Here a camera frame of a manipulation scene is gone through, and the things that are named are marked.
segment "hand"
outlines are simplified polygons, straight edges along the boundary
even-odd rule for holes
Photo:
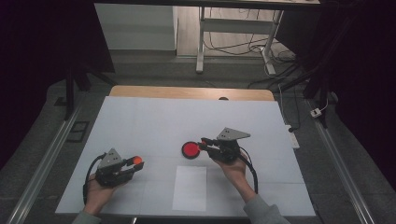
[[[88,195],[87,203],[84,207],[84,212],[97,216],[105,204],[110,201],[111,196],[113,196],[114,191],[119,186],[115,188],[102,187],[95,179],[95,175],[90,175],[90,180],[88,182]]]
[[[243,152],[241,152],[241,155],[245,157],[245,159],[247,158],[247,156]],[[216,160],[213,161],[221,167],[225,176],[238,190],[245,203],[247,203],[256,196],[256,192],[254,192],[246,179],[245,174],[247,166],[243,161],[241,161],[239,158],[230,164]]]

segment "white tabletop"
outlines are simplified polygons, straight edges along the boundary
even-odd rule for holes
[[[111,96],[102,105],[56,213],[74,214],[83,208],[81,189],[91,162],[114,147],[124,159],[142,157],[145,166],[116,191],[103,213],[245,217],[238,192],[207,154],[187,160],[180,151],[185,142],[214,139],[225,127],[251,134],[238,144],[250,154],[265,201],[276,203],[283,216],[315,215],[277,102]],[[248,170],[247,180],[253,186]],[[192,187],[186,199],[180,184],[199,190]]]

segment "white wall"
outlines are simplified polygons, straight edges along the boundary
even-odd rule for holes
[[[175,50],[176,7],[95,4],[109,49]]]

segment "gray sleeve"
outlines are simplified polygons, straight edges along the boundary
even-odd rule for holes
[[[283,218],[277,206],[269,206],[260,195],[256,195],[244,206],[244,211],[252,224],[290,224]]]
[[[101,219],[99,217],[94,217],[84,211],[79,212],[73,224],[99,224]]]

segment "table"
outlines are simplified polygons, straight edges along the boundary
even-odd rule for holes
[[[219,101],[220,97],[230,101]],[[90,160],[114,147],[125,159],[141,156],[145,167],[116,192],[102,213],[245,217],[244,202],[220,168],[204,152],[195,160],[180,152],[185,142],[216,138],[226,125],[251,133],[238,143],[254,162],[264,200],[276,203],[284,216],[314,216],[271,92],[128,86],[114,87],[105,99],[56,213],[77,213],[82,208],[79,185]],[[250,174],[247,181],[252,185]],[[186,183],[188,189],[179,188]]]

